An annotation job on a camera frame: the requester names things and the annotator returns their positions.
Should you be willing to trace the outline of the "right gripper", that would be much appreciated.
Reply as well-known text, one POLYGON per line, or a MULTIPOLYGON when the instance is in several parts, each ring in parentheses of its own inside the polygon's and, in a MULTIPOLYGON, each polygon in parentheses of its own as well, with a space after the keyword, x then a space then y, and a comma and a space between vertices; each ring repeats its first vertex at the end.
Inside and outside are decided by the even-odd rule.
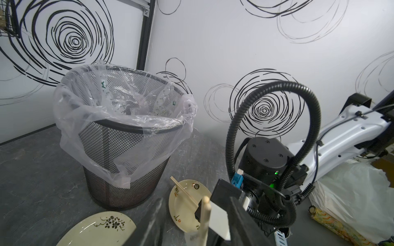
POLYGON ((229 198, 227 209, 232 246, 270 246, 269 239, 244 210, 235 197, 229 198))

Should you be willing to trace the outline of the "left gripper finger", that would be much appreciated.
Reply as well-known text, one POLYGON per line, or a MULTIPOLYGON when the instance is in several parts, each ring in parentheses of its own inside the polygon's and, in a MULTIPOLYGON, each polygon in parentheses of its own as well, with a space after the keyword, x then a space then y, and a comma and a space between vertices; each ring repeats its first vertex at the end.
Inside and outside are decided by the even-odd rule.
POLYGON ((163 242, 166 206, 157 199, 123 246, 161 246, 163 242))

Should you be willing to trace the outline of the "chopsticks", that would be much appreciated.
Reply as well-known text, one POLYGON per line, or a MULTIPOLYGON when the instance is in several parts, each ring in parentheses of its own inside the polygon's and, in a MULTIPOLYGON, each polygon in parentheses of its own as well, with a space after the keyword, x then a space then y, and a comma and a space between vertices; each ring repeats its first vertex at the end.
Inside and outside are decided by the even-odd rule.
POLYGON ((185 190, 185 188, 173 176, 171 176, 170 179, 176 185, 176 187, 179 190, 181 190, 196 207, 199 206, 197 201, 185 190))
POLYGON ((206 246, 207 244, 211 210, 210 199, 208 196, 204 196, 202 198, 198 246, 206 246))

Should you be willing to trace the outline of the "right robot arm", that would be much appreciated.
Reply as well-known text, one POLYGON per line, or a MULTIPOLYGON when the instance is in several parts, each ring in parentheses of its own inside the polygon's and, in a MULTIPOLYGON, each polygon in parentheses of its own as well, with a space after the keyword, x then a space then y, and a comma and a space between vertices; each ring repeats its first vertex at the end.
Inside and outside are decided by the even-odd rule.
POLYGON ((295 207, 314 190, 315 182, 340 163, 358 155, 378 155, 394 141, 394 95, 376 106, 356 93, 339 116, 321 130, 312 118, 311 141, 284 145, 280 140, 248 137, 234 149, 237 130, 230 126, 226 164, 231 183, 243 190, 248 214, 262 228, 288 227, 295 207))

